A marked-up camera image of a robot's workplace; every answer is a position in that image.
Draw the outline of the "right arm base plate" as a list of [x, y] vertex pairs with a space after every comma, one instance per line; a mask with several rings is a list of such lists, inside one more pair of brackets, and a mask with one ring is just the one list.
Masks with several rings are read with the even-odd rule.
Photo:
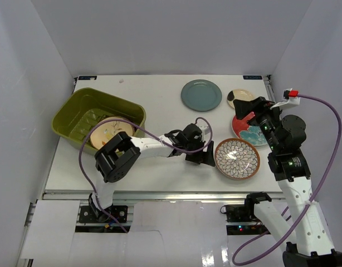
[[269, 234], [265, 225], [251, 217], [244, 205], [223, 205], [219, 212], [226, 216], [228, 236]]

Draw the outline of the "petal pattern bowl orange rim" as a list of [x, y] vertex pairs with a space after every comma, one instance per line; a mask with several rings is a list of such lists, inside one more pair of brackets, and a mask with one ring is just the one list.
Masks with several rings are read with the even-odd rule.
[[214, 151], [217, 169], [234, 180], [246, 180], [257, 174], [260, 155], [249, 142], [230, 138], [220, 142]]

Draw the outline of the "red plate with teal flower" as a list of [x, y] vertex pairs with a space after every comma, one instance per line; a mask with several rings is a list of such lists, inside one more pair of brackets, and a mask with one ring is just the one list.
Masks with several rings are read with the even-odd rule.
[[248, 121], [255, 116], [253, 112], [249, 113], [244, 119], [239, 120], [233, 117], [231, 127], [234, 134], [244, 141], [249, 142], [253, 146], [267, 145], [267, 141], [258, 126], [248, 124]]

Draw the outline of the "cream plate with black marks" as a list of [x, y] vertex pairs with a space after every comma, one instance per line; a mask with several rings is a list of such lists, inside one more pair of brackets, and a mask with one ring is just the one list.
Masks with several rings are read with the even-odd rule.
[[250, 91], [245, 89], [234, 89], [230, 91], [227, 95], [227, 102], [231, 108], [235, 109], [234, 107], [234, 100], [243, 100], [243, 101], [252, 101], [255, 99], [254, 94]]

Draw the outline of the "cream plate with bird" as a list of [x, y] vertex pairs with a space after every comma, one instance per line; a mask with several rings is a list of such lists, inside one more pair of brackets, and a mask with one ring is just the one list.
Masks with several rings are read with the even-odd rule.
[[134, 127], [127, 123], [127, 119], [119, 116], [107, 117], [101, 122], [108, 121], [97, 127], [90, 136], [91, 145], [99, 150], [119, 132], [126, 132], [128, 136], [134, 134]]

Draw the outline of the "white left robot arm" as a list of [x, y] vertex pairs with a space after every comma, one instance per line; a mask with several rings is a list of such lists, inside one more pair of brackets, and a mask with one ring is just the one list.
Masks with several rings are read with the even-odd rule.
[[99, 186], [93, 186], [89, 196], [91, 215], [101, 223], [115, 217], [113, 212], [114, 184], [124, 178], [139, 159], [174, 157], [185, 154], [194, 164], [216, 165], [213, 129], [191, 123], [184, 130], [173, 130], [161, 136], [131, 137], [122, 131], [99, 149], [95, 167], [102, 176]]

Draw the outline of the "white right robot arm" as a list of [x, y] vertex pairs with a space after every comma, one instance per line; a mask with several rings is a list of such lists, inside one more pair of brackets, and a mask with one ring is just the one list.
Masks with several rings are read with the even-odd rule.
[[315, 196], [311, 186], [311, 173], [301, 152], [306, 140], [306, 124], [295, 115], [281, 117], [281, 108], [298, 105], [299, 97], [274, 103], [263, 97], [252, 101], [234, 100], [236, 117], [248, 120], [251, 126], [258, 126], [271, 149], [268, 164], [287, 202], [292, 225], [279, 214], [271, 198], [264, 192], [251, 193], [245, 201], [245, 217], [252, 222], [261, 221], [276, 244], [261, 255], [243, 262], [232, 258], [235, 266], [255, 263], [277, 248], [282, 250], [284, 266], [342, 266], [342, 252], [337, 251], [322, 224]]

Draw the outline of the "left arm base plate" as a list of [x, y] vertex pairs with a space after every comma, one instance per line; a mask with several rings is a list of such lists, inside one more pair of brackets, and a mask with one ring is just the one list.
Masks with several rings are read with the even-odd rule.
[[[126, 223], [128, 217], [128, 207], [126, 205], [116, 205], [108, 209], [108, 213], [117, 219], [119, 223]], [[106, 223], [115, 224], [110, 216], [107, 216], [103, 212], [99, 211], [97, 214], [89, 205], [80, 207], [79, 223]]]

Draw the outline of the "teal blue plate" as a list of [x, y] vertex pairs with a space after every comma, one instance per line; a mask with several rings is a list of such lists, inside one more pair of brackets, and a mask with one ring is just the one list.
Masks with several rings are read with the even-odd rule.
[[193, 80], [186, 83], [181, 91], [181, 100], [193, 111], [208, 112], [222, 101], [222, 91], [208, 80]]

